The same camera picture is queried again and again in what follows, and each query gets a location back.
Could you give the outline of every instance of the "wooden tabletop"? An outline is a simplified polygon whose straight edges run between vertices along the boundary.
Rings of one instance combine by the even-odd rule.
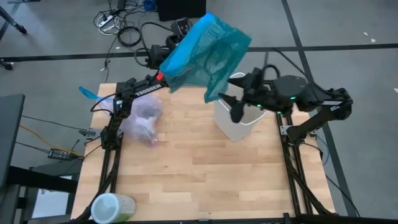
[[[115,88],[102,84],[98,94],[114,93]],[[268,112],[248,137],[232,142],[214,123],[213,104],[204,103],[204,92],[182,88],[170,94],[164,88],[153,93],[164,106],[156,123],[157,148],[124,136],[116,193],[136,201],[131,220],[276,218],[284,212],[294,216],[275,114]],[[295,111],[292,118],[300,124],[309,116]],[[96,112],[91,127],[102,129],[108,121],[108,115]],[[310,137],[306,142],[316,145]],[[85,154],[100,144],[88,144]],[[333,211],[319,152],[306,145],[300,152],[308,187]],[[84,160],[72,218],[97,192],[103,156],[104,150],[98,149]]]

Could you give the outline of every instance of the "plastic cup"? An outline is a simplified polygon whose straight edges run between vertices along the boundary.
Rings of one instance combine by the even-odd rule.
[[[245,76],[244,73],[238,72],[230,76],[230,78],[239,78]],[[243,96],[243,89],[228,84],[228,90],[225,94],[229,96],[236,96],[241,99]],[[241,122],[234,123],[231,121],[229,110],[231,107],[222,99],[214,102],[214,121],[218,127],[231,141],[239,141],[250,134],[252,128],[256,123],[266,114],[266,110],[261,111],[255,106],[245,105],[243,108],[244,115]]]
[[[125,195],[105,193],[98,196],[92,206],[91,215],[96,223],[109,224],[128,220],[136,211],[134,199]]]

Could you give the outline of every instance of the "blue plastic bag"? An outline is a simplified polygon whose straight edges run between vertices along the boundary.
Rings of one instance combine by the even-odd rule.
[[[160,65],[170,92],[182,86],[207,86],[205,103],[225,93],[228,78],[249,48],[251,38],[212,13],[203,16]]]

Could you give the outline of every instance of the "power strip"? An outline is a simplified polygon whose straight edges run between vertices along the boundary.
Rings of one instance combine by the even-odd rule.
[[[114,17],[113,15],[108,16],[108,18],[106,18],[105,21],[100,22],[98,28],[102,28],[103,26],[105,26],[109,21],[113,19],[113,17]]]

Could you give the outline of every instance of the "small white trash can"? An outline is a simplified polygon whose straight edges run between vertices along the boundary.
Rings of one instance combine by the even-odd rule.
[[[244,73],[238,72],[231,75],[230,78],[239,78],[245,76]],[[225,93],[229,96],[236,96],[237,100],[240,100],[243,96],[243,89],[229,84],[228,90]],[[244,139],[250,134],[252,128],[256,123],[266,114],[266,110],[261,111],[255,106],[244,105],[244,115],[240,123],[234,123],[231,121],[229,110],[231,107],[222,99],[214,102],[214,121],[218,127],[224,132],[224,134],[231,141],[239,141]]]

